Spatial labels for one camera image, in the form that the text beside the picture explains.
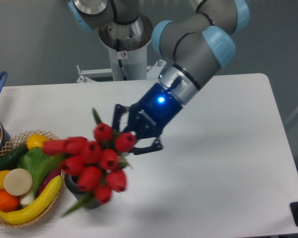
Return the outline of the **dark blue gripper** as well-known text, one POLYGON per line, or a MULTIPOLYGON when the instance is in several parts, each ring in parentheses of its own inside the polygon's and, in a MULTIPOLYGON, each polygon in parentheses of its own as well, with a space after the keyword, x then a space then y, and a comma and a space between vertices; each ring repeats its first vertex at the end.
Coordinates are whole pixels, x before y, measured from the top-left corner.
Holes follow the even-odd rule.
POLYGON ((115 131, 121 131, 121 117, 129 113, 124 132, 135 132, 138 140, 155 137, 150 146, 134 146, 128 153, 142 155, 163 149, 159 136, 164 127, 183 108, 182 104, 171 94, 174 88, 175 86, 171 86, 165 89, 160 83, 155 83, 137 103, 131 106, 115 105, 112 119, 112 128, 115 131))

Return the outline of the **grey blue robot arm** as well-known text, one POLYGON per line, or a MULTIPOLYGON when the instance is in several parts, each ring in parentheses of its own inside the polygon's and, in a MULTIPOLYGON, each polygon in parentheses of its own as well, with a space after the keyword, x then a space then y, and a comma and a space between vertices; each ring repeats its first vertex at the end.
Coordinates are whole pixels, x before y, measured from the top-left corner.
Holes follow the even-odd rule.
POLYGON ((145 79, 147 46, 172 66, 135 104, 115 106, 112 128, 119 154, 162 149, 164 127, 235 54, 231 35, 249 21, 243 0, 196 0, 195 14, 153 26, 136 0, 72 0, 68 6, 85 31, 98 29, 115 81, 145 79))

